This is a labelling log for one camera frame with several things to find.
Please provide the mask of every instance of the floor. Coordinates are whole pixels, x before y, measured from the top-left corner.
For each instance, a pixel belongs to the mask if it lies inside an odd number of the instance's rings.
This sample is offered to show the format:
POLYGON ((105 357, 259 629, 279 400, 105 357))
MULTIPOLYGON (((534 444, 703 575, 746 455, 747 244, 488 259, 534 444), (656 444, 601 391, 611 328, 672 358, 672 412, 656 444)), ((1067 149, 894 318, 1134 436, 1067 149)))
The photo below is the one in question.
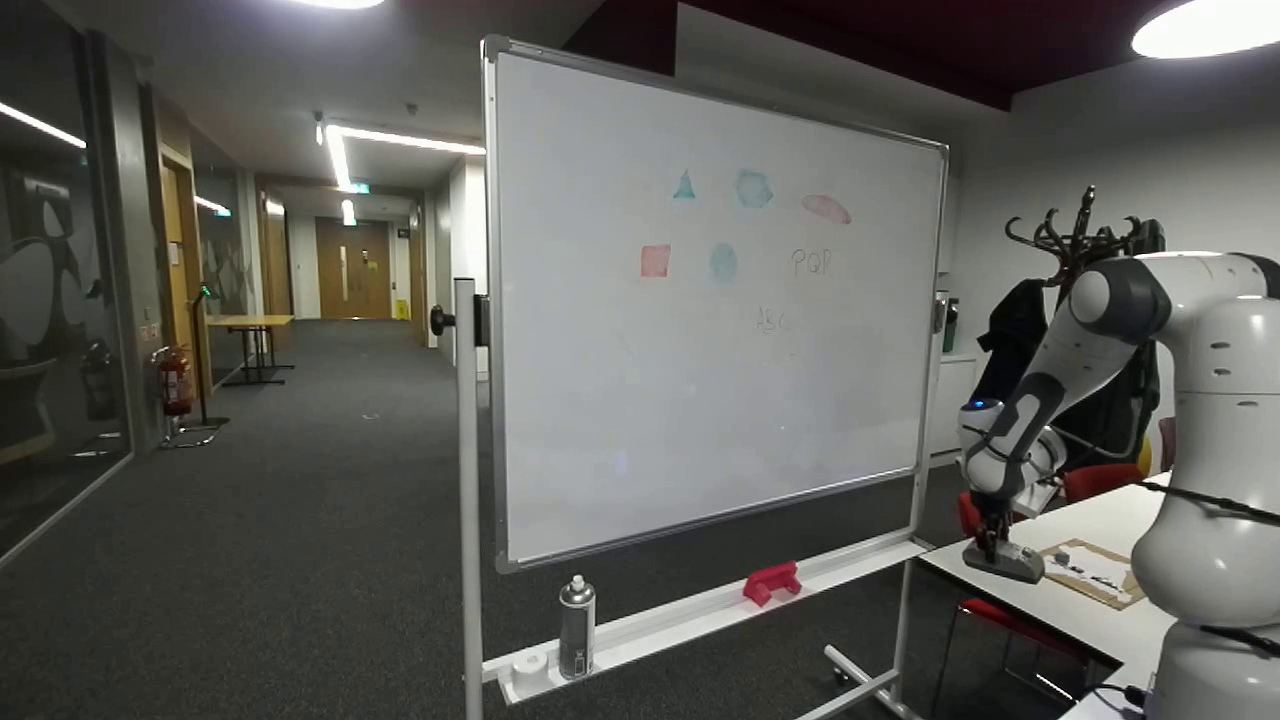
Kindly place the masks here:
POLYGON ((0 555, 17 553, 46 518, 66 513, 85 486, 125 459, 119 430, 69 452, 0 468, 0 555))
MULTIPOLYGON (((459 715, 452 367, 406 322, 299 322, 286 358, 286 383, 218 396, 229 426, 114 476, 0 567, 0 715, 459 715)), ((953 468, 932 471, 922 541, 960 535, 958 486, 953 468)), ((609 620, 878 535, 906 506, 908 484, 882 484, 579 563, 488 567, 486 652, 551 635, 573 572, 609 620)), ((840 693, 824 642, 888 665, 901 589, 906 572, 882 572, 522 709, 488 693, 488 715, 797 715, 840 693)), ((958 720, 1058 715, 1001 672, 1006 635, 968 620, 938 709, 958 601, 953 578, 912 572, 906 700, 958 720)))

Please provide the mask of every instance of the drawing on whiteboard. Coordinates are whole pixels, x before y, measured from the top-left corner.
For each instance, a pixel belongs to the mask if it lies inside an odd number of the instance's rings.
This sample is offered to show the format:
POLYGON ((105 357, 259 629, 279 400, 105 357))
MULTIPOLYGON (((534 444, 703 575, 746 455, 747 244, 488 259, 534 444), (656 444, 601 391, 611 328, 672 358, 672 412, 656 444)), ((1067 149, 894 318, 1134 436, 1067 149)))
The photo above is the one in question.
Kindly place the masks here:
POLYGON ((767 176, 763 171, 738 171, 738 200, 746 206, 763 206, 774 200, 767 176))
POLYGON ((836 197, 803 197, 800 202, 830 223, 851 223, 851 211, 836 197))
POLYGON ((679 189, 672 193, 672 200, 689 200, 689 202, 697 200, 689 171, 679 176, 679 189))
POLYGON ((707 269, 711 269, 711 277, 720 284, 734 284, 738 281, 738 249, 734 244, 717 244, 707 269))
POLYGON ((834 249, 797 249, 793 259, 797 259, 797 273, 820 277, 834 262, 834 249))
POLYGON ((668 273, 672 273, 672 244, 643 244, 639 277, 668 277, 668 273))

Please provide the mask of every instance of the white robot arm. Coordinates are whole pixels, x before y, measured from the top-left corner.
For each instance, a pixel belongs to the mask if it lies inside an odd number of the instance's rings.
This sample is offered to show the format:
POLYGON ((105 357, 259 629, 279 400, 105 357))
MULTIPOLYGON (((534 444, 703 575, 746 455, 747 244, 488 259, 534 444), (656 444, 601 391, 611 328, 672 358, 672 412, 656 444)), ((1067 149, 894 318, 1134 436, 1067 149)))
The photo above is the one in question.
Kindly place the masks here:
POLYGON ((1176 358, 1181 464, 1136 545, 1169 632, 1152 715, 1280 715, 1280 262, 1226 253, 1152 253, 1084 273, 1032 367, 960 471, 986 513, 968 563, 1039 578, 1039 555, 1006 541, 1010 504, 1045 478, 1039 430, 1161 338, 1176 358))

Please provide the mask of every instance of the door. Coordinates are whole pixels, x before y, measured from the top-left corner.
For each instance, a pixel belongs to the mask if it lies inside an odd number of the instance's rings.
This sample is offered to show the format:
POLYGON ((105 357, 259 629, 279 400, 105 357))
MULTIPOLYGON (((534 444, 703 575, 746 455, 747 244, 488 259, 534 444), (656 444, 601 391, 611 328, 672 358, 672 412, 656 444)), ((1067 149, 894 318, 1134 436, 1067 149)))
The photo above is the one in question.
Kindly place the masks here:
POLYGON ((317 219, 322 315, 392 318, 388 223, 317 219))
POLYGON ((197 237, 197 182, 193 169, 164 154, 162 162, 162 215, 164 215, 164 281, 167 281, 167 343, 189 357, 189 386, 197 386, 197 328, 193 299, 202 293, 202 237, 197 237))
POLYGON ((259 219, 259 259, 263 259, 263 313, 293 315, 286 215, 272 215, 268 202, 259 200, 258 219, 259 219))
POLYGON ((413 295, 413 328, 415 338, 427 346, 427 237, 413 228, 408 237, 408 295, 413 295))

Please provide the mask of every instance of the ceiling light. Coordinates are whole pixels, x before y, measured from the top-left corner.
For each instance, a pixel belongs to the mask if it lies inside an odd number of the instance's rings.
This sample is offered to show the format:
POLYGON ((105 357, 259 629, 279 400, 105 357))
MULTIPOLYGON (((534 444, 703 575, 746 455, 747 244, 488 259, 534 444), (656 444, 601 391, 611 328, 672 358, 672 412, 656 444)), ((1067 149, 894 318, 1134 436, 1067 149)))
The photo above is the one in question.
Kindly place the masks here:
POLYGON ((21 125, 29 125, 29 126, 35 126, 35 132, 46 132, 46 137, 52 137, 62 143, 90 149, 81 137, 57 126, 57 125, 46 125, 42 117, 29 117, 29 112, 21 112, 11 103, 0 103, 0 117, 21 120, 21 125))
POLYGON ((334 126, 327 126, 327 169, 334 169, 337 189, 347 193, 351 189, 351 158, 347 158, 346 137, 337 137, 334 126))
POLYGON ((458 143, 458 140, 438 140, 438 137, 406 137, 406 132, 376 132, 376 126, 347 126, 347 125, 327 125, 327 137, 351 137, 364 143, 402 143, 402 149, 424 149, 424 153, 452 153, 452 154, 486 154, 480 143, 458 143))
POLYGON ((197 197, 202 206, 209 206, 213 215, 234 215, 229 202, 218 202, 209 197, 197 197))
POLYGON ((1152 61, 1228 55, 1280 40, 1275 0, 1190 0, 1152 17, 1134 52, 1152 61))
POLYGON ((359 7, 376 7, 386 0, 296 0, 296 4, 334 7, 334 10, 359 10, 359 7))

